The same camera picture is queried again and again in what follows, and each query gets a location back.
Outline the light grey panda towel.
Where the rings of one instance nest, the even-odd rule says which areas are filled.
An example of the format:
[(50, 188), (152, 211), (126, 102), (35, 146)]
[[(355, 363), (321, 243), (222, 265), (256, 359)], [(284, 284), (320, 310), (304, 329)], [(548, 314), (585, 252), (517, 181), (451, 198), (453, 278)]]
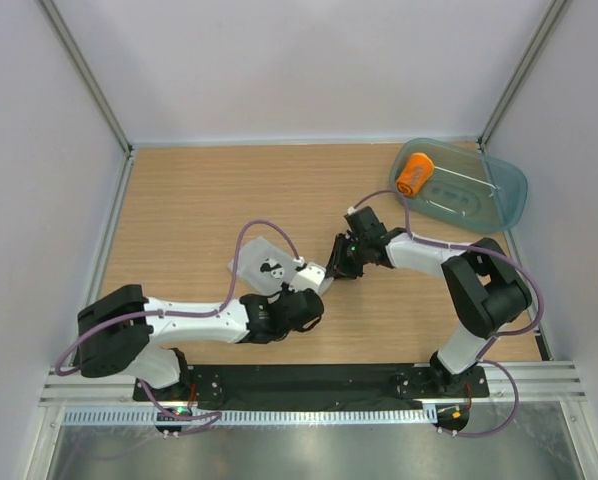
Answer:
[(314, 290), (323, 295), (334, 279), (314, 262), (299, 262), (263, 237), (249, 241), (238, 255), (237, 277), (262, 295), (287, 287), (290, 291)]

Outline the orange yellow grey giraffe towel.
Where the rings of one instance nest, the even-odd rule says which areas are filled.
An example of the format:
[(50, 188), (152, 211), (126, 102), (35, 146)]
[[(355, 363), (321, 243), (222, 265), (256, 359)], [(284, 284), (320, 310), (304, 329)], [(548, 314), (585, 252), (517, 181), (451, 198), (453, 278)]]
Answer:
[(407, 198), (415, 197), (431, 178), (435, 165), (423, 152), (411, 154), (395, 180), (397, 190)]

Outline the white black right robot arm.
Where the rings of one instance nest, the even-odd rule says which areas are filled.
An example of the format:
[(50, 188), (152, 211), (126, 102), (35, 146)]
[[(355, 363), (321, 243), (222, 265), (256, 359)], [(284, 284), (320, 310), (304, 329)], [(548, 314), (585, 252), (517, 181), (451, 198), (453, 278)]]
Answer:
[(485, 347), (532, 305), (518, 270), (492, 238), (448, 244), (404, 228), (389, 230), (369, 206), (349, 208), (345, 220), (348, 230), (335, 237), (328, 278), (357, 279), (372, 264), (445, 281), (459, 326), (431, 356), (429, 382), (443, 396), (462, 391)]

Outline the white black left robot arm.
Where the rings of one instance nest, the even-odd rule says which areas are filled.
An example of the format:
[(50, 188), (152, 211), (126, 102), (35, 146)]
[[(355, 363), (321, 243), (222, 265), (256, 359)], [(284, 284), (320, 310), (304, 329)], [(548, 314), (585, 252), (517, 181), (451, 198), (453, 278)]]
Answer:
[(321, 297), (310, 288), (247, 294), (221, 306), (168, 302), (145, 296), (138, 284), (125, 285), (79, 312), (80, 372), (86, 378), (131, 375), (178, 400), (189, 392), (191, 377), (183, 356), (166, 344), (265, 345), (310, 331), (323, 313)]

